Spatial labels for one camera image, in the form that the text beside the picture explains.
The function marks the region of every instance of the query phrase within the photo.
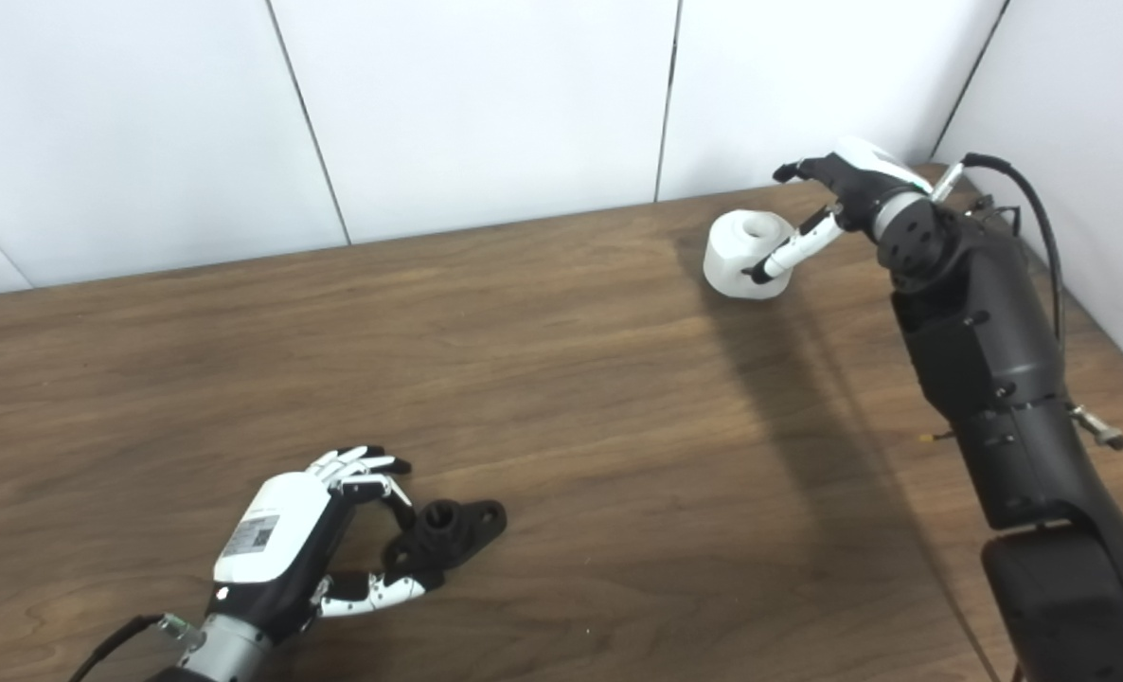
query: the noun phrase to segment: label sticker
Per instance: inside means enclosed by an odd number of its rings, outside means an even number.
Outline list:
[[[271,531],[275,530],[275,524],[280,521],[280,515],[259,516],[258,518],[247,518],[238,524],[232,537],[225,545],[221,557],[231,557],[234,554],[261,553],[267,547],[271,540]]]

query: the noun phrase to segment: robotic hand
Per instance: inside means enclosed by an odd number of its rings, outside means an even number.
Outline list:
[[[1006,161],[968,154],[931,187],[860,139],[777,170],[778,182],[821,182],[836,202],[743,275],[765,283],[843,233],[877,245],[922,392],[950,422],[983,513],[1002,533],[982,562],[1019,672],[1123,681],[1123,513],[1071,420],[1113,449],[1123,436],[1069,399],[1060,297],[1051,328],[1019,238],[941,206],[967,166],[1021,187],[1060,284],[1046,209]]]
[[[504,508],[492,500],[438,500],[416,515],[393,480],[409,472],[409,462],[360,445],[267,480],[216,561],[202,628],[171,613],[138,617],[99,646],[71,682],[149,625],[185,643],[179,663],[150,682],[247,682],[272,648],[318,618],[375,612],[444,585],[444,570],[504,530]],[[384,571],[329,574],[355,509],[367,502],[387,506],[402,530],[385,548]]]

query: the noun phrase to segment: metal connector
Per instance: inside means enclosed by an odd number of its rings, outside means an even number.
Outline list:
[[[199,627],[186,622],[172,612],[162,617],[162,620],[158,621],[158,630],[163,630],[175,643],[184,643],[189,652],[202,647],[203,640],[208,638],[208,635],[203,634]]]
[[[933,202],[940,203],[951,193],[952,189],[957,187],[958,181],[961,180],[961,174],[965,173],[965,165],[957,163],[952,164],[950,169],[942,174],[942,176],[937,182],[937,187],[933,187],[933,193],[929,195]]]
[[[1083,406],[1076,406],[1069,411],[1074,422],[1078,424],[1083,430],[1090,433],[1096,438],[1097,445],[1106,448],[1123,449],[1123,431],[1104,422],[1098,416],[1090,413]]]

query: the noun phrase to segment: black cable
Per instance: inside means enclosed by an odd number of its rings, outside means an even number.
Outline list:
[[[70,682],[82,682],[82,678],[85,678],[86,673],[90,673],[90,669],[98,664],[99,661],[102,661],[108,655],[111,655],[111,652],[119,648],[120,644],[124,644],[126,640],[141,634],[141,631],[148,629],[150,625],[155,625],[155,622],[162,620],[163,617],[164,613],[138,616],[133,618],[133,620],[125,622],[125,625],[121,625],[119,630],[112,631],[110,637],[103,639],[102,644],[99,644],[98,647],[94,647],[93,652],[90,652],[90,656],[86,657],[85,663],[82,663],[80,667],[73,672],[73,676],[70,678]]]
[[[1050,287],[1053,298],[1053,335],[1059,338],[1059,353],[1066,355],[1067,337],[1066,330],[1062,327],[1066,316],[1066,301],[1063,301],[1062,297],[1062,261],[1059,260],[1059,242],[1053,237],[1053,228],[1050,227],[1050,216],[1047,215],[1046,207],[1041,203],[1041,198],[1038,197],[1037,190],[1033,190],[1033,185],[1030,184],[1029,180],[1019,170],[1013,169],[1012,164],[998,158],[998,156],[969,152],[961,160],[961,165],[967,167],[978,166],[990,169],[994,172],[1002,172],[1007,178],[1011,178],[1012,182],[1015,182],[1016,187],[1020,187],[1020,190],[1023,191],[1024,197],[1029,199],[1029,203],[1033,208],[1033,216],[1037,217],[1038,228],[1041,228],[1041,240],[1046,242],[1046,260],[1047,265],[1050,267]]]

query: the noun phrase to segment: wooden table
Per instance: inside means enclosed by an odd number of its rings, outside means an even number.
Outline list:
[[[815,185],[0,297],[0,679],[137,612],[198,617],[267,476],[384,444],[414,500],[510,527],[427,599],[323,622],[265,679],[1006,679],[990,535],[864,238],[779,299],[713,294],[710,222]],[[1078,308],[1069,375],[1123,427]],[[1094,452],[1123,504],[1123,454]],[[338,564],[393,535],[360,515]],[[94,671],[143,679],[138,637]]]

